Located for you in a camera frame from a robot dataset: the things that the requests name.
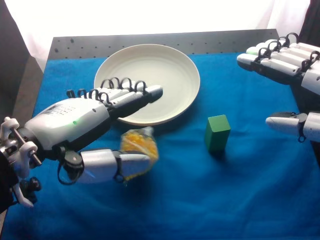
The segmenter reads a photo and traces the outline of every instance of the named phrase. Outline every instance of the plate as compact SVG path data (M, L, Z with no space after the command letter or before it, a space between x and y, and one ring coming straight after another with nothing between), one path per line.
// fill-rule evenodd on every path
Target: plate
M184 53L168 46L141 44L117 51L99 67L94 88L104 79L144 81L147 86L161 85L162 97L120 121L151 126L168 122L182 114L195 100L200 76L194 62Z

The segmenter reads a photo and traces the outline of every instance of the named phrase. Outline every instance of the blue cloth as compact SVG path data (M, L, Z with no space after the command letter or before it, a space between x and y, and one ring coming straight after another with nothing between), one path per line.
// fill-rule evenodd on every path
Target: blue cloth
M191 55L199 94L180 117L155 128L160 159L123 185L72 186L57 180L56 161L31 171L43 189L33 209L11 207L4 240L301 239L320 236L320 169L309 142L265 124L273 112L298 111L288 86L241 69L237 54ZM49 60L34 114L93 87L104 59ZM207 118L226 114L225 154L204 144ZM118 149L129 128L116 122L86 149Z

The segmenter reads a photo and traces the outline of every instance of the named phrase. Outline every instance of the white curtain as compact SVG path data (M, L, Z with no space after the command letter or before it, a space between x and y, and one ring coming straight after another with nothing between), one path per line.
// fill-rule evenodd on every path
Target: white curtain
M44 70L53 37L274 29L300 33L310 0L5 0Z

